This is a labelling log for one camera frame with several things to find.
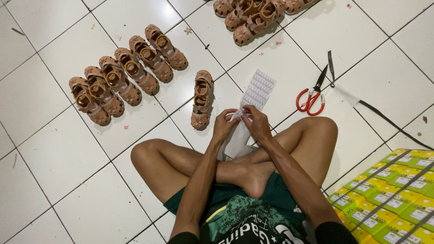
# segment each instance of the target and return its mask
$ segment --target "white paper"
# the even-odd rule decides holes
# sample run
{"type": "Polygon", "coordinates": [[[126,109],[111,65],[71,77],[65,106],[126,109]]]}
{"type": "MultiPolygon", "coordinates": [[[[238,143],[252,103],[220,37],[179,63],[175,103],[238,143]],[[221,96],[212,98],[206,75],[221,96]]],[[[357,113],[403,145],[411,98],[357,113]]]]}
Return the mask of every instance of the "white paper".
{"type": "MultiPolygon", "coordinates": [[[[259,111],[262,111],[275,83],[275,79],[257,69],[247,90],[241,98],[239,109],[234,113],[231,120],[243,115],[244,105],[254,105],[259,111]]],[[[223,154],[231,158],[236,158],[247,144],[249,138],[249,130],[244,122],[240,121],[237,126],[232,128],[228,138],[220,148],[217,159],[222,160],[223,154]]]]}

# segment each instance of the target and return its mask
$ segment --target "person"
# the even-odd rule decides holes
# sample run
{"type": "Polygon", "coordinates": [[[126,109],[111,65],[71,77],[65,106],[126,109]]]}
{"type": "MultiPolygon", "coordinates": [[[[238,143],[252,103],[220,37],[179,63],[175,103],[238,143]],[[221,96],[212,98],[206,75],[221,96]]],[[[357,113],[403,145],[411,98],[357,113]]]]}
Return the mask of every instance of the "person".
{"type": "Polygon", "coordinates": [[[176,215],[168,244],[307,244],[306,217],[318,244],[356,244],[320,190],[336,124],[326,117],[303,118],[273,137],[265,114],[251,105],[243,109],[232,121],[236,109],[216,117],[204,154],[162,139],[131,151],[138,173],[176,215]],[[262,147],[232,161],[217,160],[240,120],[262,147]]]}

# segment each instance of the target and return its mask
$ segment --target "floor tile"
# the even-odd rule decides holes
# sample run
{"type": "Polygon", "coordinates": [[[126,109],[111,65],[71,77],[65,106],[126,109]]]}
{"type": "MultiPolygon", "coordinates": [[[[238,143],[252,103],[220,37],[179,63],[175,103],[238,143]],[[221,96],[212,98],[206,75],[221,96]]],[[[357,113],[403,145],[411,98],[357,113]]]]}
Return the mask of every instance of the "floor tile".
{"type": "Polygon", "coordinates": [[[165,0],[107,0],[93,14],[116,45],[125,48],[129,48],[128,41],[132,36],[145,38],[145,28],[149,24],[158,26],[165,33],[181,21],[181,17],[165,0]]]}
{"type": "Polygon", "coordinates": [[[213,1],[206,3],[185,21],[205,45],[209,44],[208,49],[226,70],[281,29],[274,22],[247,45],[238,46],[233,42],[233,32],[226,29],[224,18],[214,14],[213,4],[213,1]]]}
{"type": "Polygon", "coordinates": [[[7,244],[23,243],[73,244],[71,238],[52,208],[7,242],[7,244]]]}
{"type": "Polygon", "coordinates": [[[104,0],[83,0],[83,2],[90,10],[94,10],[98,5],[102,4],[104,0]]]}
{"type": "Polygon", "coordinates": [[[76,0],[13,0],[7,8],[38,51],[89,12],[76,0]]]}
{"type": "Polygon", "coordinates": [[[112,164],[54,206],[76,243],[126,243],[151,222],[112,164]]]}
{"type": "Polygon", "coordinates": [[[434,47],[430,44],[434,39],[433,25],[434,7],[431,6],[392,37],[431,80],[434,80],[434,47]]]}
{"type": "Polygon", "coordinates": [[[285,30],[319,67],[331,50],[336,78],[387,39],[351,0],[320,1],[285,30]]]}
{"type": "Polygon", "coordinates": [[[193,11],[202,6],[206,1],[197,0],[168,0],[178,13],[183,17],[187,17],[193,11]]]}
{"type": "Polygon", "coordinates": [[[358,163],[357,166],[355,166],[352,170],[348,171],[336,183],[330,186],[326,186],[326,193],[328,195],[333,194],[333,192],[337,191],[339,188],[356,178],[359,174],[365,172],[369,167],[374,165],[376,162],[382,160],[391,152],[392,151],[387,147],[387,145],[383,144],[381,147],[372,152],[372,154],[367,156],[367,158],[365,158],[362,162],[358,163]]]}
{"type": "Polygon", "coordinates": [[[374,0],[355,0],[355,2],[391,36],[433,3],[433,0],[419,0],[411,4],[402,0],[380,2],[374,0]]]}
{"type": "MultiPolygon", "coordinates": [[[[351,105],[342,102],[345,98],[339,92],[332,91],[332,88],[328,87],[322,93],[326,96],[326,106],[320,116],[333,119],[339,129],[329,172],[322,184],[326,188],[378,148],[383,141],[351,105]]],[[[315,103],[312,110],[317,111],[319,106],[318,102],[315,103]]],[[[297,111],[275,130],[280,133],[304,117],[307,117],[305,112],[297,111]]]]}
{"type": "MultiPolygon", "coordinates": [[[[434,123],[434,106],[431,106],[409,125],[404,127],[404,131],[425,145],[434,148],[434,130],[432,123],[434,123]]],[[[395,137],[387,142],[387,145],[393,150],[396,148],[425,149],[423,146],[416,144],[402,133],[398,133],[395,137]]]]}
{"type": "MultiPolygon", "coordinates": [[[[336,84],[377,108],[400,128],[434,103],[433,83],[391,40],[343,75],[336,84]]],[[[358,104],[356,109],[384,140],[398,131],[363,105],[358,104]]]]}
{"type": "MultiPolygon", "coordinates": [[[[297,95],[305,88],[312,88],[321,74],[315,64],[284,31],[277,33],[228,73],[244,91],[250,84],[256,69],[277,81],[262,110],[268,116],[268,122],[272,127],[297,110],[295,102],[297,95]]],[[[322,88],[325,88],[328,83],[329,81],[325,79],[322,88]]]]}
{"type": "Polygon", "coordinates": [[[15,148],[6,131],[0,126],[0,158],[15,148]]]}
{"type": "Polygon", "coordinates": [[[22,32],[5,7],[0,8],[0,79],[30,58],[36,51],[29,40],[12,28],[22,32]]]}
{"type": "Polygon", "coordinates": [[[167,117],[154,97],[144,92],[141,94],[143,98],[139,105],[131,107],[124,102],[124,114],[118,118],[112,117],[112,121],[107,126],[95,124],[85,113],[80,112],[81,117],[110,159],[119,155],[167,117]]]}
{"type": "Polygon", "coordinates": [[[214,83],[214,92],[211,97],[210,123],[207,128],[198,131],[191,126],[191,112],[193,111],[193,99],[176,111],[171,118],[181,130],[185,138],[190,142],[194,150],[204,153],[212,138],[216,116],[225,109],[237,109],[243,93],[238,89],[230,77],[225,74],[214,83]]]}
{"type": "Polygon", "coordinates": [[[185,22],[181,22],[167,33],[173,45],[184,53],[188,60],[187,68],[181,71],[173,70],[173,80],[166,84],[161,82],[160,92],[155,95],[168,114],[194,96],[194,79],[199,70],[207,70],[214,80],[224,73],[224,69],[210,52],[205,50],[197,36],[194,33],[186,35],[184,30],[187,27],[185,22]]]}
{"type": "Polygon", "coordinates": [[[53,204],[109,162],[72,106],[18,150],[53,204]]]}
{"type": "Polygon", "coordinates": [[[134,238],[131,244],[165,244],[166,242],[161,237],[154,225],[142,232],[139,236],[134,238]]]}
{"type": "Polygon", "coordinates": [[[0,90],[8,91],[0,96],[0,121],[15,145],[71,105],[38,55],[4,78],[0,90]]]}
{"type": "Polygon", "coordinates": [[[175,218],[176,216],[173,213],[168,212],[165,216],[161,217],[161,219],[155,222],[155,226],[166,241],[169,241],[170,234],[172,234],[175,218]]]}
{"type": "Polygon", "coordinates": [[[75,102],[68,85],[69,79],[74,76],[85,78],[86,67],[99,66],[99,59],[102,56],[114,57],[115,50],[116,46],[107,33],[95,17],[88,14],[39,54],[68,98],[75,102]]]}
{"type": "Polygon", "coordinates": [[[0,243],[11,238],[48,208],[47,198],[18,151],[14,150],[1,159],[0,243]]]}
{"type": "Polygon", "coordinates": [[[163,207],[163,204],[155,197],[138,174],[131,163],[130,154],[135,145],[154,138],[168,140],[176,145],[191,148],[183,135],[176,128],[175,124],[170,119],[166,119],[113,160],[114,165],[119,170],[142,207],[145,209],[151,221],[155,221],[158,217],[162,216],[167,212],[167,209],[163,207]]]}

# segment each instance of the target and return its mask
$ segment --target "red scissors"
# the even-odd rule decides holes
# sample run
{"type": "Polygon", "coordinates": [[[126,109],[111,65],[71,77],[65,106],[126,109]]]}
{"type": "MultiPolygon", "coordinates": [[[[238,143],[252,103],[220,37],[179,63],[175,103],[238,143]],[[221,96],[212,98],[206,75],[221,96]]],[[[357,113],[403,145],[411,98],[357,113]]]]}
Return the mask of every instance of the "red scissors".
{"type": "Polygon", "coordinates": [[[318,81],[316,82],[315,86],[314,86],[313,88],[310,89],[310,91],[309,91],[309,97],[307,98],[306,105],[305,105],[305,107],[304,107],[303,109],[302,109],[302,108],[300,107],[300,105],[299,105],[299,99],[300,99],[300,97],[301,97],[304,93],[306,93],[306,92],[309,90],[309,88],[304,89],[304,90],[301,91],[300,94],[297,96],[296,105],[297,105],[297,109],[298,109],[299,111],[301,111],[301,112],[307,112],[307,114],[308,114],[309,116],[316,116],[316,115],[318,115],[319,113],[321,113],[322,110],[324,109],[324,105],[325,105],[325,103],[326,103],[326,99],[325,99],[324,95],[321,94],[321,85],[322,85],[322,82],[324,81],[324,78],[326,77],[326,76],[325,76],[325,75],[326,75],[325,73],[327,73],[327,67],[328,67],[328,66],[329,66],[329,65],[326,65],[326,66],[325,66],[325,68],[322,70],[321,75],[319,76],[318,81]],[[316,91],[316,94],[315,94],[315,96],[312,98],[313,91],[316,91]],[[315,113],[311,113],[311,112],[310,112],[310,108],[312,107],[313,103],[318,99],[319,95],[321,95],[321,108],[320,108],[317,112],[315,112],[315,113]]]}

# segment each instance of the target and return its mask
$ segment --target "hand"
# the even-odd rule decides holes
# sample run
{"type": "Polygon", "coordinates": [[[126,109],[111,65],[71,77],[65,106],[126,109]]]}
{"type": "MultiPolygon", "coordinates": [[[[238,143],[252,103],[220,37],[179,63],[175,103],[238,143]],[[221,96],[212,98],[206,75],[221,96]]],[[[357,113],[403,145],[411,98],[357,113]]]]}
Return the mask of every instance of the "hand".
{"type": "Polygon", "coordinates": [[[221,114],[216,117],[216,122],[214,124],[214,132],[213,132],[213,140],[216,140],[220,143],[223,143],[229,135],[232,127],[241,120],[240,117],[237,117],[230,121],[232,118],[232,114],[235,113],[237,109],[226,109],[221,114]]]}
{"type": "Polygon", "coordinates": [[[246,124],[246,127],[249,129],[253,138],[258,140],[259,143],[263,144],[264,140],[273,137],[271,135],[270,126],[268,125],[268,118],[264,113],[259,111],[253,105],[244,105],[243,109],[244,110],[241,119],[246,124]],[[250,121],[246,114],[251,114],[250,118],[253,121],[250,121]]]}

